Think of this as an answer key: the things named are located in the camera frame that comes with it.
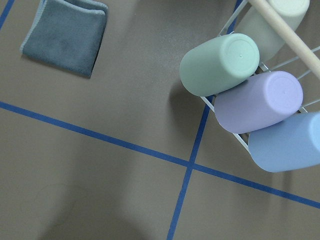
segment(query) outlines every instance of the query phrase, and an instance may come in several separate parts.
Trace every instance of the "folded towel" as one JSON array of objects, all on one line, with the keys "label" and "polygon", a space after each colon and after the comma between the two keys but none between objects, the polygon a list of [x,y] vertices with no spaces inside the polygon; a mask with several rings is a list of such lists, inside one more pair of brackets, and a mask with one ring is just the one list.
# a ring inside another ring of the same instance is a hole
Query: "folded towel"
[{"label": "folded towel", "polygon": [[91,76],[108,17],[93,0],[41,0],[20,51],[82,75]]}]

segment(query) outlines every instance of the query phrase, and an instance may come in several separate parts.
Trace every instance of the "cup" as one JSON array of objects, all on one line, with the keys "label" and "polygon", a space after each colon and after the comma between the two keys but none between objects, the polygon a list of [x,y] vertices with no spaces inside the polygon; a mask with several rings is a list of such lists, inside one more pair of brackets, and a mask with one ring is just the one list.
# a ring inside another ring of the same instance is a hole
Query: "cup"
[{"label": "cup", "polygon": [[288,118],[302,101],[302,87],[293,75],[285,71],[265,72],[218,94],[214,113],[225,130],[243,134]]},{"label": "cup", "polygon": [[258,64],[255,42],[235,33],[216,37],[190,50],[180,63],[179,74],[190,93],[207,97],[242,83]]},{"label": "cup", "polygon": [[268,172],[320,164],[320,112],[295,114],[253,131],[248,147],[254,162]]},{"label": "cup", "polygon": [[[303,20],[310,4],[310,0],[268,0],[268,2],[294,31]],[[235,28],[235,32],[245,34],[255,41],[261,62],[271,59],[285,44],[254,7],[248,10]]]}]

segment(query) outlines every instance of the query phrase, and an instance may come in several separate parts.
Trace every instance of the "blue tape line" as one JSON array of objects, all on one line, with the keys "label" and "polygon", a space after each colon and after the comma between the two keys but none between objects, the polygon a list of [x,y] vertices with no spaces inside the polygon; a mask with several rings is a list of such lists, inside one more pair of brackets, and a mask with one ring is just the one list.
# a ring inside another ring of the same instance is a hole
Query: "blue tape line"
[{"label": "blue tape line", "polygon": [[11,10],[11,7],[13,6],[15,0],[8,0],[4,9],[3,9],[3,12],[1,13],[1,16],[0,16],[0,30],[3,26],[3,24],[5,23],[5,20]]},{"label": "blue tape line", "polygon": [[273,194],[273,195],[276,195],[276,196],[279,196],[279,197],[282,197],[282,198],[285,198],[288,200],[292,200],[292,201],[295,201],[295,202],[298,202],[301,204],[305,204],[305,205],[320,209],[320,202],[313,201],[313,200],[310,200],[310,199],[307,199],[307,198],[304,198],[301,196],[297,196],[297,195],[294,195],[294,194],[291,194],[291,193],[288,193],[285,191],[281,191],[281,190],[278,190],[278,189],[275,189],[275,188],[272,188],[272,187],[269,187],[266,185],[262,185],[260,183],[254,182],[254,181],[246,180],[244,178],[234,176],[234,175],[222,172],[222,171],[214,170],[212,168],[202,166],[199,164],[194,164],[193,169],[197,170],[199,172],[205,173],[205,174],[210,174],[210,175],[216,176],[218,178],[222,178],[222,179],[225,179],[225,180],[237,183],[237,184],[241,184],[241,185],[253,188],[253,189],[257,189],[257,190],[260,190],[260,191],[263,191],[263,192],[266,192],[269,194]]},{"label": "blue tape line", "polygon": [[98,133],[98,132],[95,132],[92,130],[88,130],[86,128],[76,126],[76,125],[73,125],[73,124],[70,124],[70,123],[67,123],[64,121],[60,121],[60,120],[54,119],[52,117],[48,117],[48,116],[45,116],[45,115],[42,115],[42,114],[39,114],[39,113],[36,113],[33,111],[29,111],[29,110],[26,110],[26,109],[23,109],[23,108],[20,108],[20,107],[17,107],[17,106],[14,106],[14,105],[2,102],[2,101],[0,101],[0,108],[11,111],[13,113],[17,113],[17,114],[29,117],[29,118],[33,118],[33,119],[36,119],[36,120],[39,120],[39,121],[42,121],[42,122],[45,122],[48,124],[52,124],[57,127],[67,129],[67,130],[70,130],[70,131],[73,131],[73,132],[76,132],[76,133],[79,133],[82,135],[86,135],[86,136],[92,137],[94,139],[99,139],[99,140],[102,140],[107,143],[111,143],[111,144],[115,144],[120,147],[124,147],[126,149],[130,149],[130,150],[134,150],[139,153],[147,154],[149,156],[152,156],[152,157],[155,157],[158,159],[162,159],[162,160],[174,163],[174,164],[178,164],[178,165],[185,166],[185,167],[189,166],[188,161],[180,159],[178,157],[170,156],[168,154],[165,154],[165,153],[162,153],[159,151],[155,151],[155,150],[143,147],[143,146],[139,146],[139,145],[127,142],[127,141],[123,141],[123,140],[117,139],[115,137],[111,137],[111,136],[104,135],[104,134],[101,134],[101,133]]},{"label": "blue tape line", "polygon": [[[210,102],[212,102],[213,96],[209,96],[207,99]],[[187,189],[188,189],[188,186],[189,186],[191,174],[192,174],[195,162],[196,162],[196,157],[197,157],[197,154],[198,154],[198,151],[199,151],[199,147],[200,147],[202,136],[204,134],[204,130],[205,130],[205,127],[206,127],[206,123],[207,123],[207,119],[208,119],[208,116],[209,116],[209,112],[210,112],[210,108],[207,105],[205,105],[203,113],[202,113],[200,125],[199,125],[198,131],[196,133],[196,137],[195,137],[195,140],[194,140],[192,152],[191,152],[191,155],[190,155],[189,166],[185,171],[185,175],[184,175],[183,182],[182,182],[182,187],[181,187],[181,190],[180,190],[180,193],[179,193],[179,197],[178,197],[178,200],[176,202],[175,209],[174,209],[174,212],[173,212],[173,217],[172,217],[172,220],[171,220],[170,228],[169,228],[169,231],[168,231],[168,235],[166,237],[167,240],[174,239],[174,235],[175,235],[175,232],[176,232],[176,228],[177,228],[177,224],[178,224],[178,221],[179,221],[180,213],[181,213],[184,201],[185,201],[185,197],[186,197]]]},{"label": "blue tape line", "polygon": [[[239,7],[239,5],[242,3],[242,1],[243,0],[236,0],[233,12],[236,11],[236,9]],[[234,28],[235,28],[235,25],[236,25],[236,21],[237,21],[237,19],[233,20],[233,22],[228,27],[228,30],[226,31],[226,34],[229,34],[229,33],[234,31]]]}]

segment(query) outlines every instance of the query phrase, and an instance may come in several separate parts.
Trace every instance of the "wooden dowel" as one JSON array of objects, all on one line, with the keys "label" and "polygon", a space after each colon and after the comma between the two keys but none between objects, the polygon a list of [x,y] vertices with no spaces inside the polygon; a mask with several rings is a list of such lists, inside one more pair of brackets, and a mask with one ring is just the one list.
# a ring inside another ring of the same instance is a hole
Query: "wooden dowel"
[{"label": "wooden dowel", "polygon": [[248,0],[304,64],[320,80],[320,60],[266,0]]}]

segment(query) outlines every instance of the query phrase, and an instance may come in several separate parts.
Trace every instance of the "pale green cup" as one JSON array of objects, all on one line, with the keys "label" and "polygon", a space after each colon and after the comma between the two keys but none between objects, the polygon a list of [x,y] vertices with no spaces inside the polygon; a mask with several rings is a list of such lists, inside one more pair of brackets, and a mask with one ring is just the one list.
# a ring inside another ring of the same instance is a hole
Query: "pale green cup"
[{"label": "pale green cup", "polygon": [[215,95],[250,77],[259,59],[250,37],[241,33],[219,36],[187,52],[180,63],[180,79],[196,96]]}]

